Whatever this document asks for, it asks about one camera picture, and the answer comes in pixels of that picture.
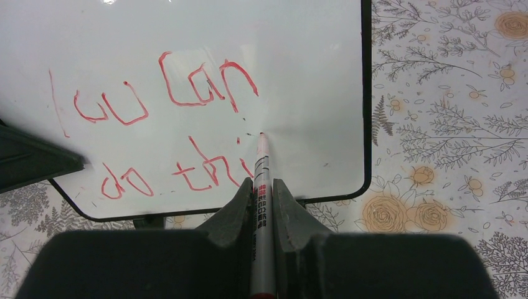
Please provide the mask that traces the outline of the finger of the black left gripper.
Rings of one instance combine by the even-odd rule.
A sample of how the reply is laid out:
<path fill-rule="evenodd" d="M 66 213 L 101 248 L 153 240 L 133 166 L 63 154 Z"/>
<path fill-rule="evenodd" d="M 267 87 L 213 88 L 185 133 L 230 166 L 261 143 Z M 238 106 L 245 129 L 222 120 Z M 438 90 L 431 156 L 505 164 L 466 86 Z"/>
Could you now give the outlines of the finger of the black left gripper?
<path fill-rule="evenodd" d="M 84 169 L 85 158 L 1 122 L 1 192 Z"/>

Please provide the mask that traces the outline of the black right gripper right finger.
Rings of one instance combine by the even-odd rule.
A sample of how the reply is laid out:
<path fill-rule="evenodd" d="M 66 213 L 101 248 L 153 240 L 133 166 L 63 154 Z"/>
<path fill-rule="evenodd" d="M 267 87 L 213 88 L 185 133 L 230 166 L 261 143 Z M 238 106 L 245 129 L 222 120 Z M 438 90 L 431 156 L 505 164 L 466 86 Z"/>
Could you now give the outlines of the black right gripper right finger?
<path fill-rule="evenodd" d="M 448 234 L 335 233 L 273 182 L 280 298 L 497 298 L 476 251 Z"/>

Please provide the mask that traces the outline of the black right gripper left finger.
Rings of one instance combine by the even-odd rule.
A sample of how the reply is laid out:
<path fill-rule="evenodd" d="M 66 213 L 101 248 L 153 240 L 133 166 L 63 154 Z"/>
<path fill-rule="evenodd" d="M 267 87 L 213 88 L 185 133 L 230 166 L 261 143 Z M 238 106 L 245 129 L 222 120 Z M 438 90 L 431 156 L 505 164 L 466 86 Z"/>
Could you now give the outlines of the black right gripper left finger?
<path fill-rule="evenodd" d="M 52 237 L 18 298 L 248 298 L 251 179 L 195 229 L 75 230 Z"/>

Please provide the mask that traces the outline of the small black-framed whiteboard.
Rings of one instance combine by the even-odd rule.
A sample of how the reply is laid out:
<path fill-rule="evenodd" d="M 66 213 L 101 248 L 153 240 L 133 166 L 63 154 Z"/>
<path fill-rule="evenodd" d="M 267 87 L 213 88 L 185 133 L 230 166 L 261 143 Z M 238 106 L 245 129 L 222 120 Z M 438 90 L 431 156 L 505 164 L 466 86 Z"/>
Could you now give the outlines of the small black-framed whiteboard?
<path fill-rule="evenodd" d="M 2 1 L 1 121 L 83 157 L 82 216 L 216 211 L 270 173 L 310 202 L 368 188 L 367 1 Z"/>

